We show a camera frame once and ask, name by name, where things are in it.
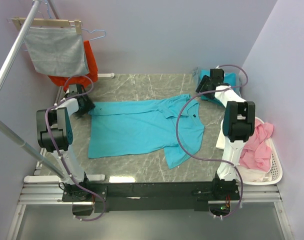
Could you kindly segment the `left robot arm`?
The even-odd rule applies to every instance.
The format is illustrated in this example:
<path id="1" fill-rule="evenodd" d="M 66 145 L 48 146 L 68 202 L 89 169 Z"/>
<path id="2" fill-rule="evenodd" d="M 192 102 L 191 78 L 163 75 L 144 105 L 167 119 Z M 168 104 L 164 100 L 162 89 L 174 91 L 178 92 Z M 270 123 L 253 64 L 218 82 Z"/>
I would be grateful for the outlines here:
<path id="1" fill-rule="evenodd" d="M 85 87 L 71 84 L 58 107 L 36 112 L 38 144 L 56 158 L 64 174 L 59 187 L 66 194 L 75 195 L 80 201 L 91 197 L 92 188 L 72 148 L 74 137 L 70 116 L 80 118 L 94 108 L 95 104 L 86 94 Z"/>

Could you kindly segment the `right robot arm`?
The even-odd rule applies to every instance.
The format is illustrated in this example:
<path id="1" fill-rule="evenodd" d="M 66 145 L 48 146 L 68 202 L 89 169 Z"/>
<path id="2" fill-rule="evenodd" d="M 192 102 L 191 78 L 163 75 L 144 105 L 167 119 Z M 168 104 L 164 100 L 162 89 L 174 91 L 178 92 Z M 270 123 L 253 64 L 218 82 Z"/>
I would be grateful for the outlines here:
<path id="1" fill-rule="evenodd" d="M 235 86 L 225 82 L 225 72 L 219 66 L 208 73 L 201 74 L 197 69 L 194 73 L 196 90 L 207 100 L 216 100 L 225 107 L 221 124 L 221 132 L 225 139 L 222 160 L 211 187 L 199 190 L 196 194 L 202 200 L 222 201 L 231 198 L 239 200 L 240 194 L 237 180 L 243 182 L 238 165 L 241 153 L 255 130 L 255 103 L 241 98 Z"/>

